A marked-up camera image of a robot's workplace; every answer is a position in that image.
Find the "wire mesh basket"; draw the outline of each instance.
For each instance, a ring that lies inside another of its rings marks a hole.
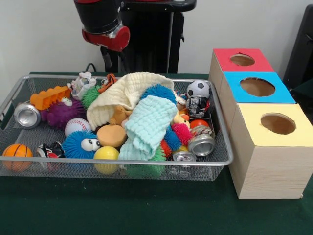
[[[113,179],[160,179],[160,180],[195,180],[214,181],[224,166],[233,160],[231,145],[226,131],[221,107],[214,86],[211,88],[212,122],[216,133],[216,147],[214,151],[197,162],[173,161],[120,161],[94,159],[67,159],[67,158],[40,158],[36,157],[36,149],[43,143],[52,144],[55,141],[62,143],[65,134],[46,123],[40,123],[34,129],[21,129],[16,123],[13,112],[22,102],[27,102],[32,94],[46,91],[55,86],[66,86],[76,79],[76,76],[61,75],[29,75],[22,77],[14,86],[9,96],[0,107],[0,153],[14,143],[28,146],[34,157],[3,157],[0,156],[0,176],[23,177],[66,177],[66,178],[113,178]],[[98,77],[100,83],[104,77]],[[173,79],[175,90],[184,93],[187,86],[195,80]],[[31,166],[22,172],[14,172],[4,167],[4,164],[31,162]],[[99,173],[95,166],[105,169],[118,168],[110,175]]]

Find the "baseball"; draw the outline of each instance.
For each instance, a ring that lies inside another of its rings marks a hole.
[[[65,127],[65,136],[68,137],[75,131],[91,131],[90,124],[82,118],[74,118]]]

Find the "tan plush toy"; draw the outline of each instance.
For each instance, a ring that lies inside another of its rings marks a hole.
[[[124,121],[132,111],[127,111],[122,105],[116,105],[115,112],[112,118],[110,118],[109,123],[111,125],[121,125],[122,121]]]

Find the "stacked boxes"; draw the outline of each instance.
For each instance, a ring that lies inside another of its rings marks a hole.
[[[215,85],[240,199],[300,198],[313,172],[313,127],[259,49],[215,49]]]

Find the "white wall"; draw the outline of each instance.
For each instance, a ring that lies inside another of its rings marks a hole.
[[[198,0],[185,13],[179,72],[208,73],[214,47],[259,47],[282,76],[310,3]],[[30,71],[82,71],[89,62],[104,69],[99,48],[81,36],[72,0],[1,0],[0,22],[0,102]]]
[[[214,47],[257,47],[282,78],[304,10],[311,3],[311,0],[198,0],[194,11],[185,13],[185,43],[180,49],[179,72],[208,73]]]

